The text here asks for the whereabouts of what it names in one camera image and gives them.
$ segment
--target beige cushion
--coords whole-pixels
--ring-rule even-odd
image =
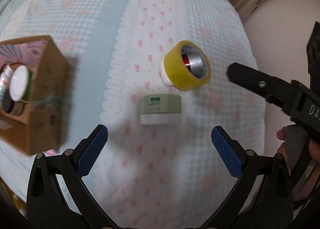
[[[320,0],[266,0],[244,23],[259,69],[309,87],[306,45],[315,20],[320,20]],[[293,123],[270,104],[265,122],[265,153],[274,155],[281,143],[277,130]]]

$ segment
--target blue gripper pad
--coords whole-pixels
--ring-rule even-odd
[[[228,140],[232,140],[228,134],[220,127],[214,127],[211,132],[211,141],[226,165],[231,176],[240,179],[243,173],[243,162],[233,150]]]
[[[89,140],[87,142],[88,144],[77,159],[77,171],[80,178],[89,175],[95,161],[108,140],[107,127],[103,125],[99,125],[98,127],[98,131],[94,130],[86,139]]]

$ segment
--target light blue fabric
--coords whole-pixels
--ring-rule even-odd
[[[12,20],[13,12],[25,0],[1,0],[0,34]],[[119,24],[128,0],[37,0],[28,7],[28,12],[16,34],[10,38],[49,34],[70,62],[71,70],[66,88],[64,124],[62,127],[62,153],[74,148],[83,138],[101,123],[103,93],[109,78],[110,60],[118,34]],[[10,157],[13,149],[0,142],[0,176],[24,201],[27,181],[34,157],[23,160]],[[9,163],[16,174],[10,175]],[[19,170],[20,182],[15,179]],[[89,177],[83,181],[90,182]]]

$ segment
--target pink patterned paper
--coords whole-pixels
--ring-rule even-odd
[[[47,41],[39,40],[22,44],[4,44],[0,46],[0,67],[5,64],[20,63],[37,68]]]

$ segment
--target yellow tape roll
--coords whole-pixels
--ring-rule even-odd
[[[199,70],[202,72],[202,74],[197,77],[191,73],[192,68],[191,72],[188,70],[182,59],[183,54],[191,55],[192,53],[196,54],[199,58],[194,64],[194,67],[197,67],[195,70],[197,70],[198,73]],[[199,88],[208,83],[211,76],[210,65],[206,55],[198,46],[189,41],[179,42],[166,54],[164,57],[164,70],[172,84],[183,91],[191,91]]]

